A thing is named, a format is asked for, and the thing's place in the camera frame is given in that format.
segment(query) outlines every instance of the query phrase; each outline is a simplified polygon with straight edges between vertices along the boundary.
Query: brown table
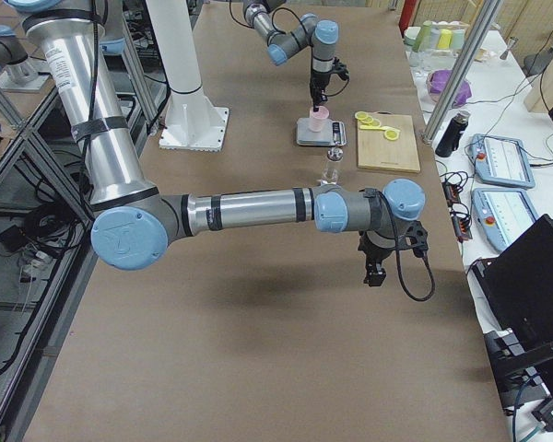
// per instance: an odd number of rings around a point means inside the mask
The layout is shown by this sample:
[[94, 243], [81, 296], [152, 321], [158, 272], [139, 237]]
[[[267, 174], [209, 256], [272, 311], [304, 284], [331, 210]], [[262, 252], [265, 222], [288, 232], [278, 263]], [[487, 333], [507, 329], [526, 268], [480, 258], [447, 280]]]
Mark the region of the brown table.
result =
[[[352, 77], [328, 105], [348, 127], [341, 183], [381, 188], [399, 175], [357, 170], [354, 111], [424, 125], [395, 16], [312, 11], [339, 22]], [[275, 68], [225, 4], [204, 6], [195, 40], [206, 94], [230, 107], [226, 144], [165, 151], [152, 139], [146, 174], [165, 193], [314, 185], [324, 151], [296, 146], [293, 131], [310, 105], [309, 52]], [[393, 259], [384, 286], [368, 288], [358, 235], [310, 223], [207, 232], [141, 272], [100, 263], [26, 440], [506, 441], [434, 158], [418, 149], [422, 172], [409, 178], [428, 198], [430, 302], [402, 293]], [[424, 295], [421, 262], [405, 253], [403, 267]]]

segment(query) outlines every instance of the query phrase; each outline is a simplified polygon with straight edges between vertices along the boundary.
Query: pink cup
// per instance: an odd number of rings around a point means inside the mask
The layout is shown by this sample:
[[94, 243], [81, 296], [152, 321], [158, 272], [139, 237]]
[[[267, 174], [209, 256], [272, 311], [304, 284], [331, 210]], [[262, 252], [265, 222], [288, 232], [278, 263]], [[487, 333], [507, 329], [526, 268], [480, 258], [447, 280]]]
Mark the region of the pink cup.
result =
[[313, 108], [310, 108], [310, 123], [309, 129], [312, 132], [320, 132], [325, 126], [325, 121], [330, 116], [330, 111], [325, 106], [319, 106], [317, 111], [314, 112]]

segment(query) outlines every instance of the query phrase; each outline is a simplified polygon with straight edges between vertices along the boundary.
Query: purple container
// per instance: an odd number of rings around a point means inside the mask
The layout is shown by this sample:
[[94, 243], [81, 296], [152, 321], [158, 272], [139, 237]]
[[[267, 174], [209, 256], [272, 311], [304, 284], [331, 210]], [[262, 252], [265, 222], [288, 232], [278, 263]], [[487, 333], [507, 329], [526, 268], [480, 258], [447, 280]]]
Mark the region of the purple container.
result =
[[[446, 82], [451, 76], [451, 72], [452, 71], [450, 69], [442, 69], [440, 71], [431, 72], [428, 75], [428, 78], [426, 79], [426, 86], [430, 97], [435, 103], [438, 102], [441, 93], [446, 86]], [[459, 87], [457, 96], [454, 98], [453, 107], [460, 108], [466, 104], [467, 100], [471, 98], [471, 95], [471, 86], [467, 80], [464, 80]]]

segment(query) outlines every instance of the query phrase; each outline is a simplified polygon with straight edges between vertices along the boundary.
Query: black thermos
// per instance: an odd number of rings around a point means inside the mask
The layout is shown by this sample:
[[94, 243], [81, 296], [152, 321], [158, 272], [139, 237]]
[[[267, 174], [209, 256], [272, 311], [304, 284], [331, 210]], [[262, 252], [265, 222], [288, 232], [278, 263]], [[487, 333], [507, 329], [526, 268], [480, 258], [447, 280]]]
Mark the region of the black thermos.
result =
[[447, 158], [451, 156], [452, 152], [457, 150], [461, 135], [469, 124], [469, 115], [470, 113], [466, 110], [459, 110], [459, 113], [451, 119], [449, 127], [446, 128], [439, 145], [434, 151], [436, 155]]

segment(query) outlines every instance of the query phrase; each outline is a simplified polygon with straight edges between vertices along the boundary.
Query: white pillar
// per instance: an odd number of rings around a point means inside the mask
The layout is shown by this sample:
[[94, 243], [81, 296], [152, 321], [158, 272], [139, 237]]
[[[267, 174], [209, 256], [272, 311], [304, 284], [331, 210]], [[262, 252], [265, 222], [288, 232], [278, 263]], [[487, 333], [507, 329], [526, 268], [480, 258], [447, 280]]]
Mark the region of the white pillar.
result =
[[229, 110], [214, 107], [205, 96], [186, 2], [146, 3], [172, 89], [160, 147], [221, 150]]

